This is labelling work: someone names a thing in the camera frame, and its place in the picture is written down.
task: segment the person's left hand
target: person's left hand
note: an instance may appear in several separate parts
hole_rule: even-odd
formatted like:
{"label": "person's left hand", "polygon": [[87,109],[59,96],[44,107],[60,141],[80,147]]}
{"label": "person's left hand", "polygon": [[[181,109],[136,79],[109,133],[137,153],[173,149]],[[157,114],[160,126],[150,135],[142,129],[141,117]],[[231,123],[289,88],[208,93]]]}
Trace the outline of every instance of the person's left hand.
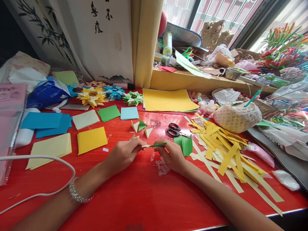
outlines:
{"label": "person's left hand", "polygon": [[110,178],[126,169],[133,162],[137,153],[143,149],[141,146],[146,144],[139,138],[132,141],[119,141],[103,162],[107,177]]}

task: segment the power cord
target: power cord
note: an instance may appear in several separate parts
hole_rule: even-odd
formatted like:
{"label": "power cord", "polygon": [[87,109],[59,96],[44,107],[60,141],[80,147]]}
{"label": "power cord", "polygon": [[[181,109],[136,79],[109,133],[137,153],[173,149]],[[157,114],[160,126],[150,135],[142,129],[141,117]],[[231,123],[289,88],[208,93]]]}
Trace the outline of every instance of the power cord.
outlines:
{"label": "power cord", "polygon": [[74,167],[69,164],[68,162],[58,158],[58,157],[52,157],[52,156],[34,156],[34,155],[21,155],[21,156],[6,156],[6,157],[0,157],[0,161],[3,161],[3,160],[16,160],[16,159],[31,159],[31,158],[44,158],[44,159],[53,159],[53,160],[57,160],[57,161],[60,161],[61,163],[65,164],[66,166],[68,166],[72,171],[73,171],[73,175],[71,177],[71,179],[69,180],[69,182],[66,183],[66,185],[64,185],[61,189],[59,189],[58,191],[55,191],[55,192],[52,192],[52,193],[38,193],[38,194],[35,194],[33,196],[30,196],[14,205],[12,205],[11,207],[8,207],[7,209],[3,210],[2,212],[0,212],[0,215],[5,213],[6,211],[14,208],[15,206],[29,200],[29,199],[32,199],[34,197],[37,197],[37,196],[52,196],[52,195],[55,195],[59,192],[61,192],[63,189],[65,189],[69,184],[70,182],[75,178],[75,175],[76,175],[76,171],[74,169]]}

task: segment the bracelet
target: bracelet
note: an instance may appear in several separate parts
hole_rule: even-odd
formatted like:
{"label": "bracelet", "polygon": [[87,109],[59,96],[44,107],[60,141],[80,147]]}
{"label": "bracelet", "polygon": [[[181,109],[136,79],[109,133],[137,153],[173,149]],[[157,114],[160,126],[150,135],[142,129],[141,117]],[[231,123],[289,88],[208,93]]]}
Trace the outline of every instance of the bracelet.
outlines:
{"label": "bracelet", "polygon": [[75,185],[74,185],[74,182],[76,179],[78,179],[79,177],[76,177],[72,180],[72,182],[70,183],[70,186],[69,186],[69,190],[70,190],[70,194],[71,194],[71,197],[76,200],[77,202],[79,203],[87,203],[89,202],[93,197],[94,197],[94,194],[91,196],[91,197],[88,197],[88,198],[84,198],[82,197],[81,195],[79,195],[75,189]]}

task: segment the hand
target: hand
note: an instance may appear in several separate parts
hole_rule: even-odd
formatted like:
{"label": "hand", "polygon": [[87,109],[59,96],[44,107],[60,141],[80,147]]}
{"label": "hand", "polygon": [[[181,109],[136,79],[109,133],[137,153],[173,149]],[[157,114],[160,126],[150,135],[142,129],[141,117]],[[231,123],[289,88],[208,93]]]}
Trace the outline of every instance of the hand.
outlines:
{"label": "hand", "polygon": [[184,175],[187,172],[188,162],[185,160],[181,147],[173,142],[170,142],[166,139],[156,140],[157,143],[167,143],[164,147],[155,147],[154,150],[158,151],[158,153],[164,158],[167,166],[171,168],[173,171]]}
{"label": "hand", "polygon": [[103,162],[107,177],[110,178],[126,169],[133,162],[137,153],[143,150],[141,145],[146,144],[139,138],[132,141],[119,141]]}

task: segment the red table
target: red table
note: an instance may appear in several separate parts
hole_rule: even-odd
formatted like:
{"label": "red table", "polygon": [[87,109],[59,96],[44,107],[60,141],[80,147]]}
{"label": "red table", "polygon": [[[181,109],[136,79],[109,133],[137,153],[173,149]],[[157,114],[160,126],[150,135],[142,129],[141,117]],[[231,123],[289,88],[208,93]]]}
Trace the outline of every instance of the red table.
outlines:
{"label": "red table", "polygon": [[[62,112],[72,116],[82,113],[82,111],[72,110]],[[139,112],[139,115],[141,120],[154,128],[149,139],[146,139],[144,130],[138,132],[140,138],[148,144],[153,144],[160,137],[173,140],[166,133],[168,124],[171,122],[180,125],[184,133],[189,133],[191,128],[183,115],[154,112]],[[98,122],[79,131],[73,125],[68,131],[71,133],[73,152],[63,159],[75,167],[76,176],[83,175],[108,155],[107,152],[102,151],[103,147],[101,147],[77,156],[77,133],[102,126],[105,127],[108,137],[108,144],[104,147],[108,148],[109,152],[118,141],[128,140],[133,136],[133,133],[129,133],[133,131],[131,121],[121,121],[119,117],[106,123]],[[33,139],[30,145],[17,149],[16,153],[17,155],[30,154],[34,142],[49,138],[51,137]],[[151,162],[152,154],[152,148],[141,151],[126,170],[103,184],[96,191],[94,199],[82,205],[60,230],[195,230],[227,223],[226,218],[214,203],[194,184],[173,171],[159,177],[155,166],[159,154],[156,153],[154,161]],[[256,163],[271,174],[272,169],[253,153],[246,151],[245,154],[256,159]],[[191,157],[187,159],[210,174],[202,162],[193,161]],[[26,165],[27,160],[13,162],[8,184],[0,187],[1,211],[33,194],[58,190],[72,174],[67,166],[57,161],[32,171],[25,170]],[[219,177],[225,186],[236,191],[227,176],[219,175]],[[285,200],[275,203],[282,211],[308,207],[307,199],[300,192],[289,191],[275,178],[265,180]],[[242,198],[265,215],[275,213],[249,185],[241,184],[241,186],[245,191],[240,194]],[[260,189],[271,199],[262,186]],[[1,230],[10,229],[48,199],[37,197],[4,213],[0,216]]]}

